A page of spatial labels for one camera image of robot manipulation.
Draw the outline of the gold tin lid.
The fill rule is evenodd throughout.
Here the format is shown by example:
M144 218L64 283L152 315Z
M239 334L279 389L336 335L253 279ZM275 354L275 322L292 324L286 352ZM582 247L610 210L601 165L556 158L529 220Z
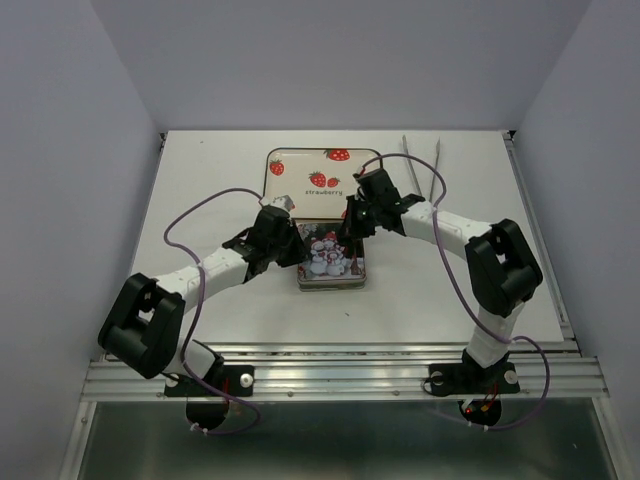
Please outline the gold tin lid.
M365 275L365 249L362 240L352 248L337 242L340 222L302 222L298 230L305 246L309 249L309 258L298 264L297 278L315 276Z

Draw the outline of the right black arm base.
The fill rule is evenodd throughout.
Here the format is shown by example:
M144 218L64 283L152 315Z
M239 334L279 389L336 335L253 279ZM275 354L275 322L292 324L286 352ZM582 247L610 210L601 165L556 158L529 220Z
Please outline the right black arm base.
M459 362L431 364L427 370L422 390L436 398L462 396L458 401L460 414L472 425L496 427L502 415L500 396L521 391L508 353L484 368L464 350Z

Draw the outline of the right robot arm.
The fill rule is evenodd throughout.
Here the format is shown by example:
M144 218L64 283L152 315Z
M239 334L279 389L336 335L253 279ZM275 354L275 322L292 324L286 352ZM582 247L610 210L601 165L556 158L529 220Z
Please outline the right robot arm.
M463 384L482 390L496 378L524 304L543 281L542 270L519 225L471 220L424 197L401 196L384 169L354 175L339 242L350 245L382 228L438 248L454 292L475 323L460 366Z

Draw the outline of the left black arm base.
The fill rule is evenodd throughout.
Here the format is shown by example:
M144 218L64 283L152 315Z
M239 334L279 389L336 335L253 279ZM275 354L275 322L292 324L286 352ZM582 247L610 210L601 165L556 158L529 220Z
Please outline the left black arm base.
M163 373L164 396L185 400L185 417L191 431L205 436L246 432L260 424L259 407L251 401L255 367L249 364L214 366L203 379L205 388L188 375Z

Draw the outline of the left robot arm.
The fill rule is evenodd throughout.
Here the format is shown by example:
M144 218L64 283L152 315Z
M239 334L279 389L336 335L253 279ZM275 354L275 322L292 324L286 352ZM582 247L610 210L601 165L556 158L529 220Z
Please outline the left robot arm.
M222 382L221 356L183 336L186 313L200 313L204 301L243 285L276 264L295 266L307 256L295 221L293 200L279 196L261 207L254 224L193 265L148 277L130 276L98 334L98 344L145 379L160 374L188 376L199 393Z

